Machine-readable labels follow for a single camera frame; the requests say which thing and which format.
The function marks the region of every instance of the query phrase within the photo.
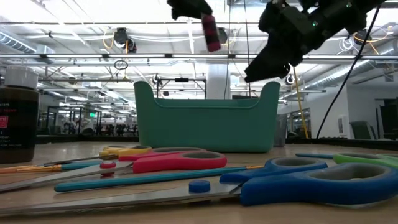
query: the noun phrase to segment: blue scissors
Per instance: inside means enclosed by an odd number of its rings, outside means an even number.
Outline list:
[[[175,189],[0,209],[0,214],[118,207],[147,203],[203,201],[239,197],[243,205],[277,202],[362,204],[398,194],[398,171],[375,164],[349,163],[327,168],[313,158],[277,158],[264,168],[223,174],[219,183],[191,181]]]

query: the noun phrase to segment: red object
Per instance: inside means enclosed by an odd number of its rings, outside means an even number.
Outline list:
[[[195,148],[188,148],[188,147],[170,147],[170,148],[157,148],[153,149],[147,153],[131,155],[131,156],[119,156],[119,161],[136,161],[138,159],[147,158],[147,157],[154,157],[154,156],[164,156],[170,154],[181,154],[184,152],[196,152],[196,151],[206,151],[204,149]]]
[[[205,34],[207,51],[215,52],[221,48],[218,38],[216,20],[212,15],[203,16],[201,19],[203,33]]]
[[[0,128],[8,128],[8,116],[0,116]]]
[[[224,167],[225,155],[217,152],[198,151],[152,156],[138,159],[132,165],[135,174],[165,170],[204,170]]]
[[[113,161],[104,161],[99,165],[100,168],[102,169],[110,169],[110,168],[115,168],[116,167],[116,163]],[[101,174],[103,177],[109,177],[112,176],[114,174],[114,172],[109,172],[109,173],[105,173],[105,174]]]

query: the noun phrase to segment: red handle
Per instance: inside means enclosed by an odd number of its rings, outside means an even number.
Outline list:
[[[153,149],[147,153],[136,154],[131,156],[119,156],[119,161],[136,161],[138,159],[154,157],[154,156],[165,156],[170,154],[181,154],[184,152],[191,151],[206,151],[206,149],[200,149],[195,147],[163,147]]]
[[[139,159],[132,165],[135,174],[165,170],[204,170],[224,167],[225,155],[217,152],[186,152]]]

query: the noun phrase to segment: blue cap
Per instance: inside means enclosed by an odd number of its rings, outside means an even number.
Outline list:
[[[204,193],[210,191],[210,182],[207,180],[193,180],[189,182],[189,191],[193,193]]]

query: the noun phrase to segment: jar lid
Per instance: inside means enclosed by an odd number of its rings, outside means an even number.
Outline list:
[[[4,78],[6,86],[22,86],[36,90],[39,74],[29,67],[8,66]]]

